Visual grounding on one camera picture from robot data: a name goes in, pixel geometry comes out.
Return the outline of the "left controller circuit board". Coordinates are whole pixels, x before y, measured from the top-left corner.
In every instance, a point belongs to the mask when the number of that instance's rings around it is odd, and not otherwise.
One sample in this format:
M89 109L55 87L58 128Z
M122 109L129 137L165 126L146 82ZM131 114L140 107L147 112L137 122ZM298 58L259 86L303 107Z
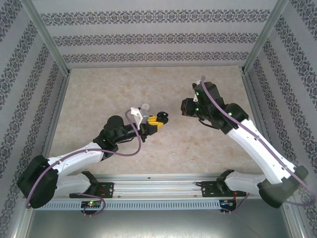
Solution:
M100 201L82 201L81 208L89 208L89 209L100 209L101 202Z

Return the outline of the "grey metal sheet panel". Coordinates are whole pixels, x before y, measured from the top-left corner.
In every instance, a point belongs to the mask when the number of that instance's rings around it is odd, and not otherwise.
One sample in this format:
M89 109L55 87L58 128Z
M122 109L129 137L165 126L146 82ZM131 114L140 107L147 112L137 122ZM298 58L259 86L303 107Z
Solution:
M307 238L282 210L251 205L235 214L210 210L34 211L21 219L14 238Z

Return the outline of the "aluminium table side rail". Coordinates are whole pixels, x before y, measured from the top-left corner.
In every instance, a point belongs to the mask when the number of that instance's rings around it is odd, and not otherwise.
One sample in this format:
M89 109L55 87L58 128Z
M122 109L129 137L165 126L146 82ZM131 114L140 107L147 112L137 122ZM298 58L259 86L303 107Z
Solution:
M267 140L267 132L264 126L264 121L261 115L260 108L258 106L258 102L255 96L255 93L253 91L250 79L248 75L245 73L241 73L241 77L245 86L246 94L250 103L251 111L254 118L254 124L257 128L258 133L260 133L263 136L263 141L266 143L267 146L269 146L269 141Z

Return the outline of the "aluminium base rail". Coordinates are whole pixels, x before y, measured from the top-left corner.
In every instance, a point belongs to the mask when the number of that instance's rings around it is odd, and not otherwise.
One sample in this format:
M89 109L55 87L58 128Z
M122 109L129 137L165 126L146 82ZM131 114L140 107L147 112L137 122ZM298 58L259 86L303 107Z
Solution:
M291 194L290 183L283 178L281 183L271 184L265 176L242 174L234 170L227 170L221 174L217 182L224 182L233 191L242 191L257 196L272 197L275 191L281 190L286 197ZM71 198L82 197L91 185L98 184L99 180L89 171L83 171L77 175L61 176L55 170L48 171L42 178L38 175L25 174L17 182L18 188L25 197L30 196L32 207L40 207L48 203L54 197L69 196ZM125 182L122 186L128 191L129 196L140 196L149 190L150 193L167 195L169 192L200 190L196 186L197 181L185 182L182 187L181 182L175 181L131 181ZM119 191L120 184L114 183L114 191Z

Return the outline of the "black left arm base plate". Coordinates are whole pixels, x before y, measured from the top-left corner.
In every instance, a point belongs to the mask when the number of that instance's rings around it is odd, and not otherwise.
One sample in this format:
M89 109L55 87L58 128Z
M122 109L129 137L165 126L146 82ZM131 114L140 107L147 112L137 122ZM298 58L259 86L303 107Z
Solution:
M114 191L114 183L99 182L91 185L83 194L94 195L101 198L112 198Z

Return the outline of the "aluminium frame post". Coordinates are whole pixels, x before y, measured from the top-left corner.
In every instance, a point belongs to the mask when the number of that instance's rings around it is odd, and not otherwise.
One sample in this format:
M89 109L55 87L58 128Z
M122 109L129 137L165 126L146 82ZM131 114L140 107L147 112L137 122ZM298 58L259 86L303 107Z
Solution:
M22 6L26 10L28 16L32 20L34 26L36 27L38 33L40 34L42 40L46 44L48 50L52 54L55 62L57 63L59 69L62 71L63 75L68 75L70 69L68 68L62 54L60 53L52 35L50 34L47 26L45 25L41 15L37 11L33 0L20 0Z
M272 9L263 29L261 30L252 50L250 51L245 64L242 67L242 71L246 74L253 66L258 54L260 53L263 45L267 41L271 31L274 28L275 23L279 19L289 0L277 0L274 8Z

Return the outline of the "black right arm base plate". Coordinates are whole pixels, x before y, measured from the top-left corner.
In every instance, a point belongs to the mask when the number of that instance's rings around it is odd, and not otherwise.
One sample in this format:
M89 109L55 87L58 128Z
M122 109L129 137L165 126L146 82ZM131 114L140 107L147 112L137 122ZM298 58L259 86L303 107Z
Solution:
M196 182L196 186L201 188L203 197L245 197L246 192L233 191L224 182L201 181Z

